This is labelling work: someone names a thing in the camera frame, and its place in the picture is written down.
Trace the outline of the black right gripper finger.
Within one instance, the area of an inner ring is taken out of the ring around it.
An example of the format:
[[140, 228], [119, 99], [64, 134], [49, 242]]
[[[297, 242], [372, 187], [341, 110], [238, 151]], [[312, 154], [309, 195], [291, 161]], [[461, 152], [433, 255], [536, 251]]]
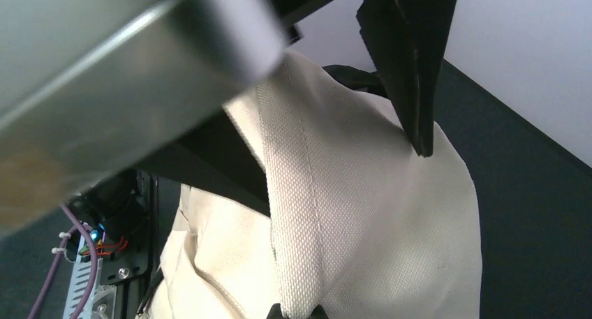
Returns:
[[434, 152], [434, 97], [457, 0], [363, 0], [360, 35], [409, 142]]

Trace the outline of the beige canvas backpack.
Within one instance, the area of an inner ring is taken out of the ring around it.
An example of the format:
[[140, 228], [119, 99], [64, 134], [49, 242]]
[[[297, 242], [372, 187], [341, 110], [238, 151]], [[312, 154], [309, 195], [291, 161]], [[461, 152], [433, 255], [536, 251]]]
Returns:
[[418, 156], [390, 102], [289, 51], [224, 107], [270, 214], [182, 185], [140, 318], [477, 318], [478, 199], [439, 126]]

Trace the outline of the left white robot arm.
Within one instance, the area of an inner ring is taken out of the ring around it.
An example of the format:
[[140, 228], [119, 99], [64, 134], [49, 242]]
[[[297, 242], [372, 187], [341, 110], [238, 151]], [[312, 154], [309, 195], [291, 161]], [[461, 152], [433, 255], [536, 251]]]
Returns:
[[324, 71], [286, 28], [333, 0], [1, 0], [1, 236], [262, 81]]

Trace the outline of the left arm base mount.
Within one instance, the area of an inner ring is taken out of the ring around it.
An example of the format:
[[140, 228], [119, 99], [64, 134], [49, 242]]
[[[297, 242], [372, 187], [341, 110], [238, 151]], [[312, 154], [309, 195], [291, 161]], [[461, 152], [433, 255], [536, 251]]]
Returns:
[[68, 206], [96, 233], [99, 285], [117, 287], [114, 318], [134, 318], [154, 268], [154, 182], [135, 169], [105, 179]]

